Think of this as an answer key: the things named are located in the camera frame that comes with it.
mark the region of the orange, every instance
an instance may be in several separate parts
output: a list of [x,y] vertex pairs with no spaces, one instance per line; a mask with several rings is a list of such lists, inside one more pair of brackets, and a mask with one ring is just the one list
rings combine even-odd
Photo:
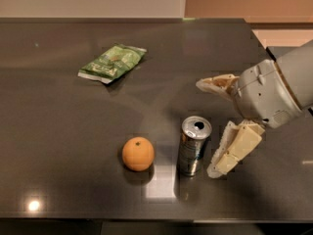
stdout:
[[142,171],[149,168],[153,163],[155,149],[148,139],[134,137],[125,143],[122,158],[128,168],[135,171]]

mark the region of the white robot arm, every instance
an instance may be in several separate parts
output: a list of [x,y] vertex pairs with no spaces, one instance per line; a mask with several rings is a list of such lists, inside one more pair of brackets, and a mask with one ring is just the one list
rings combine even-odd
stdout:
[[196,86],[232,101],[245,119],[229,122],[208,167],[210,177],[227,174],[261,142],[266,127],[277,128],[313,105],[313,41],[276,61],[264,60],[240,76],[202,79]]

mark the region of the can lid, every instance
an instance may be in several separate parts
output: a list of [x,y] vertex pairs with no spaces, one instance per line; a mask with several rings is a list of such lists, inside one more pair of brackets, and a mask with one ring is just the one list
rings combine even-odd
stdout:
[[182,129],[187,136],[199,140],[207,138],[212,132],[209,121],[198,116],[187,117],[183,121]]

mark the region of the silver can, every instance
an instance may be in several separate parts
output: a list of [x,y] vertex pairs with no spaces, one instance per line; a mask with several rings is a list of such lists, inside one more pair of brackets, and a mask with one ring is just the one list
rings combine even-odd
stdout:
[[178,154],[178,168],[181,173],[195,176],[201,169],[211,131],[211,124],[203,117],[192,116],[183,121]]

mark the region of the green packet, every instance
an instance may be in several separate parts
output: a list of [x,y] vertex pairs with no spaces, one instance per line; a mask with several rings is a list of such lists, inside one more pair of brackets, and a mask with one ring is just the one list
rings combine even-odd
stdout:
[[100,57],[81,68],[78,76],[111,83],[132,70],[146,54],[147,50],[133,46],[115,44]]

